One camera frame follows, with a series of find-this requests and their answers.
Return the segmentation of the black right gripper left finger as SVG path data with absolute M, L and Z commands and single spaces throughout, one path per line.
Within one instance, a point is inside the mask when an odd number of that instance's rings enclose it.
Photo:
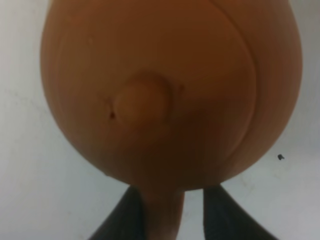
M 141 195 L 130 186 L 89 240 L 146 240 Z

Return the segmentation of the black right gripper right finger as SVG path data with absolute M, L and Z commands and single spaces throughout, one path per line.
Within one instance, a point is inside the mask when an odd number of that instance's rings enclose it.
M 203 190 L 205 240 L 271 240 L 273 235 L 248 215 L 221 185 Z

